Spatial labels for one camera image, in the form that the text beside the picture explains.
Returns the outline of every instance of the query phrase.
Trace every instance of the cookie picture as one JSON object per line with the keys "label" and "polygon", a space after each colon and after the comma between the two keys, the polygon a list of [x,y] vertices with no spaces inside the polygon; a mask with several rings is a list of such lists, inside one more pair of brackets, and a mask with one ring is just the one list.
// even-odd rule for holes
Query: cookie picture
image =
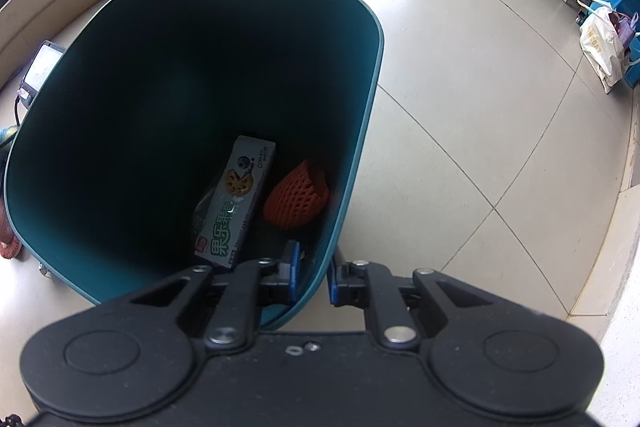
{"label": "cookie picture", "polygon": [[254,187],[254,177],[251,172],[240,177],[235,169],[231,169],[225,174],[225,190],[232,196],[245,196],[252,187]]}

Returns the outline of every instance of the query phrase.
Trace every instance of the teal trash bin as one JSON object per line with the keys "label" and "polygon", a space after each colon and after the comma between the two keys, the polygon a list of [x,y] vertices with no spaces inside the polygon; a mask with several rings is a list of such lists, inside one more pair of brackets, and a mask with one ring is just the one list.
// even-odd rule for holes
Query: teal trash bin
{"label": "teal trash bin", "polygon": [[18,236],[104,302],[196,263],[191,219],[239,135],[276,143],[262,200],[310,159],[331,190],[309,227],[254,213],[239,258],[305,250],[291,318],[321,283],[358,167],[382,59],[360,0],[111,0],[61,58],[15,139],[5,178]]}

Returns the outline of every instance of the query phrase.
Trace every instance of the black cable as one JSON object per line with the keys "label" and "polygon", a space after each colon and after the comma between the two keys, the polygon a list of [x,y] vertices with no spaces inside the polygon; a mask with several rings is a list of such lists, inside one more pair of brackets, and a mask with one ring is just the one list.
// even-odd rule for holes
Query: black cable
{"label": "black cable", "polygon": [[14,117],[15,117],[15,124],[20,127],[20,117],[18,116],[18,104],[20,103],[20,97],[16,96],[15,97],[15,102],[14,102]]}

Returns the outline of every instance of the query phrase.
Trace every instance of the tiled floor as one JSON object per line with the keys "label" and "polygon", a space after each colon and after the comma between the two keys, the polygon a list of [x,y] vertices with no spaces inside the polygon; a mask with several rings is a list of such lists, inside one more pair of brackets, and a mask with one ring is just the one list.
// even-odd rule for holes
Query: tiled floor
{"label": "tiled floor", "polygon": [[[444,270],[566,318],[620,189],[631,90],[604,94],[562,0],[364,1],[385,55],[342,251],[398,275]],[[99,6],[54,40],[68,45]],[[14,92],[0,93],[0,123]],[[0,280],[0,415],[28,417],[20,347],[87,304],[33,259],[0,263]],[[324,285],[287,325],[361,327],[359,312],[329,308]]]}

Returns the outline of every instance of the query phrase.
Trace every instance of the white tote bag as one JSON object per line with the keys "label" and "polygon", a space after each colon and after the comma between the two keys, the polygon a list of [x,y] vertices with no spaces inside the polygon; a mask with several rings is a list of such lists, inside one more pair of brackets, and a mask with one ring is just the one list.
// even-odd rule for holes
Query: white tote bag
{"label": "white tote bag", "polygon": [[629,63],[625,57],[622,41],[609,19],[609,14],[613,12],[611,4],[601,0],[589,1],[601,6],[593,10],[583,0],[578,0],[578,4],[591,13],[580,27],[580,46],[600,77],[604,91],[609,92],[625,76],[627,68],[636,62]]}

